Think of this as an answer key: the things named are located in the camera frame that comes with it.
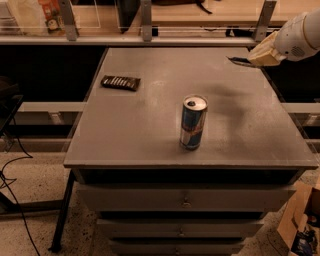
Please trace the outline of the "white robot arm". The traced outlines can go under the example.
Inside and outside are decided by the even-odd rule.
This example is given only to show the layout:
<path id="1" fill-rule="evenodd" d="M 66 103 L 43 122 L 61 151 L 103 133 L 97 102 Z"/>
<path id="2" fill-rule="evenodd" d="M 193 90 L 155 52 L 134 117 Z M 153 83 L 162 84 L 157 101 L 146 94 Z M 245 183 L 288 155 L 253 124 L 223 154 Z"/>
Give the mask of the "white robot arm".
<path id="1" fill-rule="evenodd" d="M 320 51 L 320 9 L 304 12 L 271 33 L 248 54 L 254 66 L 277 66 L 300 61 Z"/>

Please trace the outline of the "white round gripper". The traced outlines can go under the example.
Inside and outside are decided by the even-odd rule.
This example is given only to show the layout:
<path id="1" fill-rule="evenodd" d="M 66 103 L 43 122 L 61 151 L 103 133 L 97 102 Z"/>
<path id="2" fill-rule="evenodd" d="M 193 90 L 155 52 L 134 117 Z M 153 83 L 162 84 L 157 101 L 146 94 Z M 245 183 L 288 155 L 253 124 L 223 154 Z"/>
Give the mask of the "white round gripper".
<path id="1" fill-rule="evenodd" d="M 315 14 L 302 13 L 287 21 L 248 54 L 255 66 L 277 66 L 283 60 L 300 61 L 315 54 Z"/>

